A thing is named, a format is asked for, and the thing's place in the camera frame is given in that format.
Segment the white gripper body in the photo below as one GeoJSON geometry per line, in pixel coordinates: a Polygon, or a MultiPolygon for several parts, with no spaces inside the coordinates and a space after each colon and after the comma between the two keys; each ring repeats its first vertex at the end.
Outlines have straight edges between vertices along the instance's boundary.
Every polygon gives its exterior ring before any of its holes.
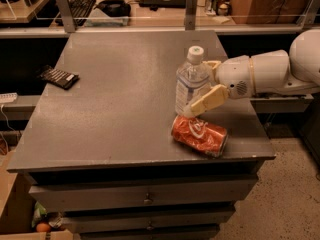
{"type": "Polygon", "coordinates": [[[249,70],[249,57],[244,55],[224,61],[215,73],[215,80],[227,87],[231,99],[251,97],[253,84],[249,70]]]}

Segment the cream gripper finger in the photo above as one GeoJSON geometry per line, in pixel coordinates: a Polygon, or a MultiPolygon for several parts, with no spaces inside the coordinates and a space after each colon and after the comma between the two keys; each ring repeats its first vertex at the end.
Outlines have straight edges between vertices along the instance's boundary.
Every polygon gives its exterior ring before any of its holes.
{"type": "Polygon", "coordinates": [[[229,91],[222,84],[215,85],[204,95],[197,95],[183,109],[187,118],[197,117],[209,110],[221,106],[229,98],[229,91]]]}
{"type": "Polygon", "coordinates": [[[207,72],[210,76],[214,76],[217,68],[220,66],[221,62],[218,60],[204,61],[206,65],[207,72]]]}

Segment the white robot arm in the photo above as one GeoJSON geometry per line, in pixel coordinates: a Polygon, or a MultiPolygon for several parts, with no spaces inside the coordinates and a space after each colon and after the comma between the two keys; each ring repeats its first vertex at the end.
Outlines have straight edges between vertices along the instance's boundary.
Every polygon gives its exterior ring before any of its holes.
{"type": "Polygon", "coordinates": [[[205,68],[213,86],[192,98],[180,112],[183,116],[199,116],[227,99],[317,93],[320,90],[320,30],[301,33],[288,51],[243,55],[224,62],[207,61],[205,68]]]}

